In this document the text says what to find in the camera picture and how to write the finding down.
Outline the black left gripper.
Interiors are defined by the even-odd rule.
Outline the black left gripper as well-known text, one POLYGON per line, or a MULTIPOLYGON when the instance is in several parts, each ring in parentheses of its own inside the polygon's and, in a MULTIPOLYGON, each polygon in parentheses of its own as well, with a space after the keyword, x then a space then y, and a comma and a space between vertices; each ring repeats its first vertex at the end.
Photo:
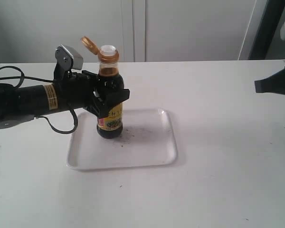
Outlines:
POLYGON ((52 85, 57 96, 57 109, 52 112, 84 108, 97 118, 105 118, 110 110, 129 99, 129 89, 98 93, 95 87, 98 81, 98 74, 87 70, 77 73, 55 69, 52 85))

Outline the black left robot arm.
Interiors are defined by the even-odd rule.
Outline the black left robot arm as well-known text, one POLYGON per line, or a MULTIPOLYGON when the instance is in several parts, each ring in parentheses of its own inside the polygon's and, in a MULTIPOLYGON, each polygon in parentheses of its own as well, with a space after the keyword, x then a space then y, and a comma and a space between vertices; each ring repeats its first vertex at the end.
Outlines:
POLYGON ((86 108, 92 103, 96 74, 68 73, 62 80, 27 87, 0 83, 0 129, 41 116, 86 108))

